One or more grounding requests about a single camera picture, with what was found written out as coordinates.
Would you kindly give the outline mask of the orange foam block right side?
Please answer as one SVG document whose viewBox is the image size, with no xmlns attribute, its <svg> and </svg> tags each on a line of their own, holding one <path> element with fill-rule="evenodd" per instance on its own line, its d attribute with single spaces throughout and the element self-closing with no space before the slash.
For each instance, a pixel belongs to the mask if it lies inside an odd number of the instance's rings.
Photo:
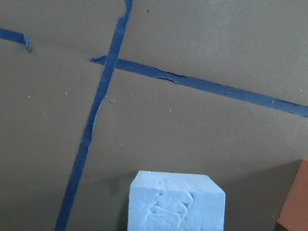
<svg viewBox="0 0 308 231">
<path fill-rule="evenodd" d="M 275 231 L 306 231 L 308 229 L 308 161 L 303 159 L 282 211 Z"/>
</svg>

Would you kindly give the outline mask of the light blue foam block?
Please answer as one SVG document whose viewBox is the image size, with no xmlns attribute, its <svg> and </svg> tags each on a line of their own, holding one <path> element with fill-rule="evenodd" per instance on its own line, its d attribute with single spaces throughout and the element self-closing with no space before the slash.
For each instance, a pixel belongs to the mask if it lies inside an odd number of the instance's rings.
<svg viewBox="0 0 308 231">
<path fill-rule="evenodd" d="M 129 231 L 222 231 L 226 194 L 207 175 L 138 171 L 129 189 Z"/>
</svg>

